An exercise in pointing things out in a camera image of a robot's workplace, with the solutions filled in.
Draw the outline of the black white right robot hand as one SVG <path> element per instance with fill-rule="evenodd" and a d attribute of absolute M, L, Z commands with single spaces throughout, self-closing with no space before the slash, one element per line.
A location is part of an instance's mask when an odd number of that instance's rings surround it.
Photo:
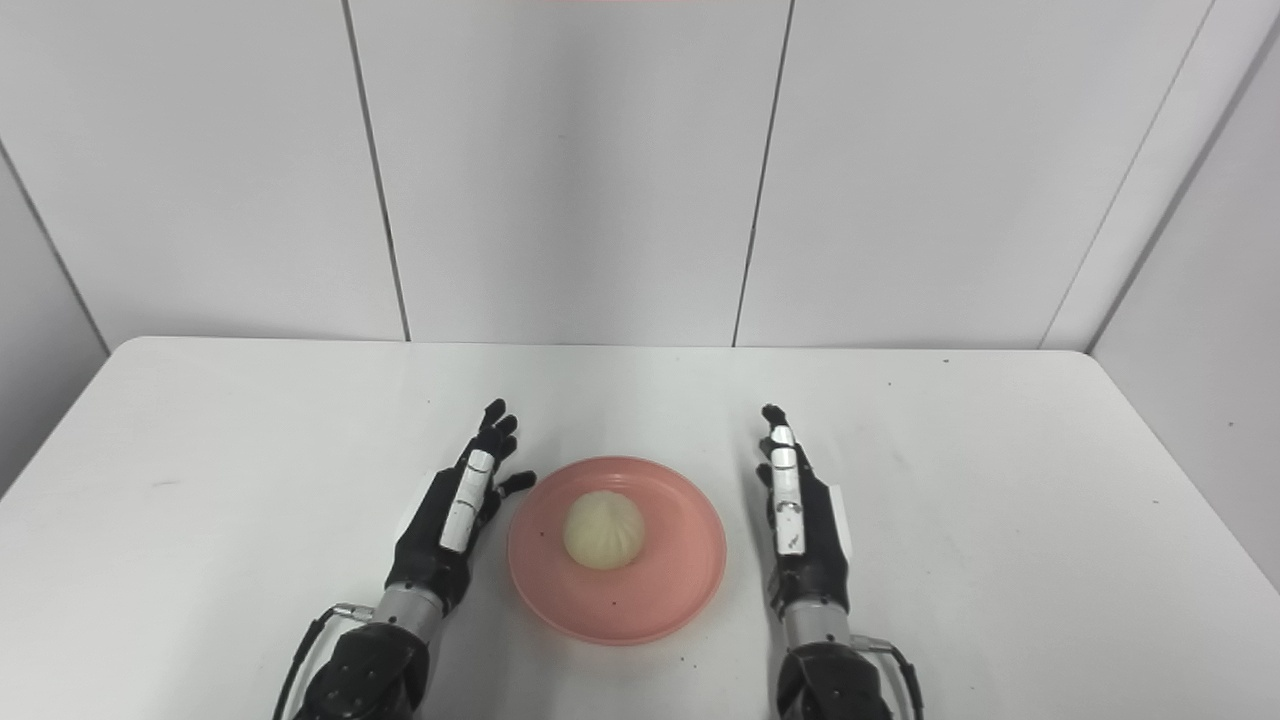
<path fill-rule="evenodd" d="M 755 474 L 765 487 L 765 520 L 772 536 L 774 570 L 771 607 L 777 616 L 800 601 L 850 610 L 849 524 L 838 488 L 817 477 L 786 413 L 762 407 L 768 433 L 759 441 L 765 457 Z"/>

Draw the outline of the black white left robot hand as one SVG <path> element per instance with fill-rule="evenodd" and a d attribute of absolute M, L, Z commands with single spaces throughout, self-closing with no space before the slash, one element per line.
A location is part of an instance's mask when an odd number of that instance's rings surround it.
<path fill-rule="evenodd" d="M 535 471 L 497 479 L 515 454 L 518 419 L 503 398 L 489 404 L 476 434 L 456 462 L 431 479 L 422 502 L 396 543 L 387 587 L 426 591 L 456 610 L 471 583 L 471 559 L 483 530 L 512 495 L 531 489 Z"/>

